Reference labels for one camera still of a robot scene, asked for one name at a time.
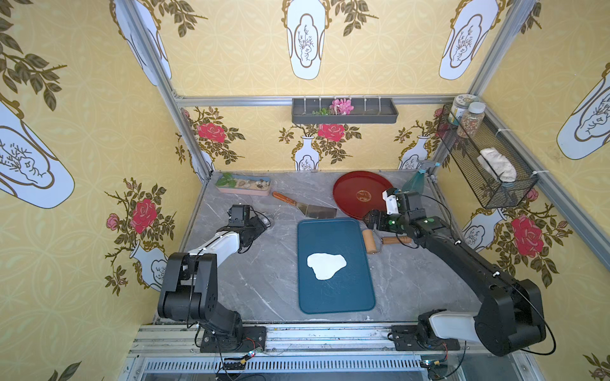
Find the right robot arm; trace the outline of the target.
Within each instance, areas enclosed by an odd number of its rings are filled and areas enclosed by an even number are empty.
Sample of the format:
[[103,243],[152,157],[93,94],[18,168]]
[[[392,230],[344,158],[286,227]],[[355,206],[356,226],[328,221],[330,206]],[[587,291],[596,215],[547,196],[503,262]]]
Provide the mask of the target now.
[[364,217],[371,230],[397,233],[435,254],[478,297],[476,313],[430,311],[423,314],[422,327],[439,339],[474,341],[490,353],[503,357],[546,339],[542,295],[529,279],[517,280],[451,237],[450,226],[440,217],[418,214],[387,214],[373,210]]

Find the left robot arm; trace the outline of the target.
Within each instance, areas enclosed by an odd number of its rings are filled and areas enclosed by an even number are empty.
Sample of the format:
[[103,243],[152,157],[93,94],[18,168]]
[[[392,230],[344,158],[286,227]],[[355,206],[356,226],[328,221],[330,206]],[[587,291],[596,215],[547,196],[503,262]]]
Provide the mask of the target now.
[[246,253],[273,227],[273,217],[250,205],[233,205],[228,215],[209,241],[168,258],[157,305],[159,317],[197,327],[195,347],[201,353],[265,349],[266,328],[245,326],[238,311],[220,303],[218,267],[233,254]]

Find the teal plastic tray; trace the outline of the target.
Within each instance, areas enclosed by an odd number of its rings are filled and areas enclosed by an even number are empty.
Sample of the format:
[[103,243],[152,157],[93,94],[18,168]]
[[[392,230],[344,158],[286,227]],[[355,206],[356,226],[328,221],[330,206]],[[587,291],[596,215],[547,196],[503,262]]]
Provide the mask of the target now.
[[303,220],[297,225],[299,306],[305,314],[370,311],[376,306],[359,221]]

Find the wooden rolling pin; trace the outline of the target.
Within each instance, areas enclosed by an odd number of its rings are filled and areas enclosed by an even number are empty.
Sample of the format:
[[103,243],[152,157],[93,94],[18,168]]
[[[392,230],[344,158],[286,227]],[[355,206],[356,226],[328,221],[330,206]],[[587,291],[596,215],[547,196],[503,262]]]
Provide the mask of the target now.
[[378,254],[381,249],[387,245],[402,244],[409,246],[412,243],[412,239],[409,237],[379,237],[373,230],[363,230],[362,238],[365,244],[365,251],[367,254]]

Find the white dough lump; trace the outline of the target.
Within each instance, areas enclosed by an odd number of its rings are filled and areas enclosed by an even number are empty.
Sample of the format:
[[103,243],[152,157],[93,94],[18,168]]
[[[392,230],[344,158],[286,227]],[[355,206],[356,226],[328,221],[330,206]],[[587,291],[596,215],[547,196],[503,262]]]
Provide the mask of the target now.
[[346,259],[342,255],[313,253],[307,258],[308,268],[311,268],[315,278],[320,281],[332,279],[346,265]]

